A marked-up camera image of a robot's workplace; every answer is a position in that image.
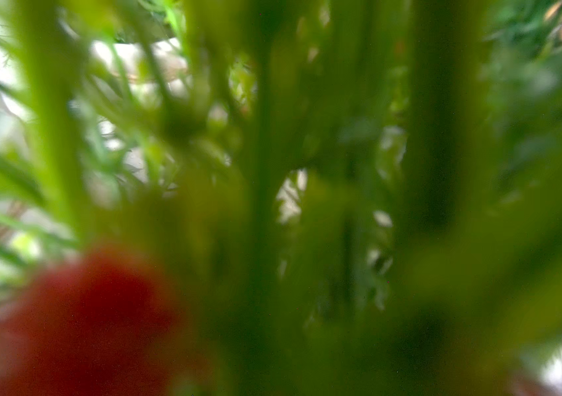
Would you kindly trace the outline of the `red flower plant white pot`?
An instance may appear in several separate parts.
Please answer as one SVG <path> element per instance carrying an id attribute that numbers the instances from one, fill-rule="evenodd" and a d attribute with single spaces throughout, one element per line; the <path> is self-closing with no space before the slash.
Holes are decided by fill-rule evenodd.
<path id="1" fill-rule="evenodd" d="M 557 395 L 545 1 L 0 1 L 0 395 Z"/>

